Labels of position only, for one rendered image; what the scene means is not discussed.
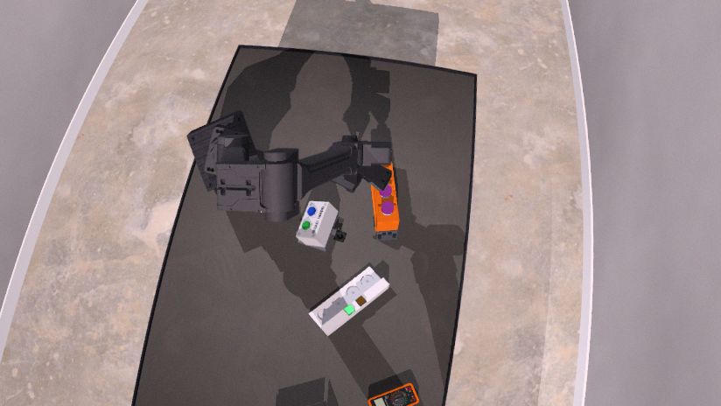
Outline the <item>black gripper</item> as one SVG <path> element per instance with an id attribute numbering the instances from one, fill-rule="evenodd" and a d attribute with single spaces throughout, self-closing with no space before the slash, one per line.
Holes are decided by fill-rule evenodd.
<path id="1" fill-rule="evenodd" d="M 353 193 L 353 192 L 355 191 L 355 189 L 357 188 L 357 186 L 360 184 L 360 182 L 361 182 L 361 180 L 362 180 L 363 178 L 364 178 L 364 176 L 361 177 L 361 179 L 360 179 L 360 181 L 358 182 L 357 185 L 355 185 L 355 184 L 353 184 L 353 183 L 345 180 L 344 175 L 341 175 L 341 176 L 339 176 L 339 177 L 337 177 L 337 178 L 334 178 L 334 179 L 332 179 L 332 180 L 330 180 L 330 181 L 333 182 L 334 184 L 338 184 L 338 185 L 340 185 L 340 186 L 343 186 L 348 192 Z"/>

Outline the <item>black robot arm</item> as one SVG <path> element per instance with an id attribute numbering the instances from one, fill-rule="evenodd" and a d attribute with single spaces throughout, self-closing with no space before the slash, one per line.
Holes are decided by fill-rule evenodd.
<path id="1" fill-rule="evenodd" d="M 391 165 L 391 142 L 343 136 L 327 151 L 299 160 L 298 149 L 266 150 L 264 162 L 249 161 L 249 150 L 251 142 L 243 132 L 213 129 L 204 171 L 216 175 L 217 210 L 259 212 L 266 221 L 287 221 L 299 214 L 299 201 L 311 189 L 341 175 L 355 185 L 364 176 L 377 191 L 384 191 L 392 177 L 383 166 Z"/>

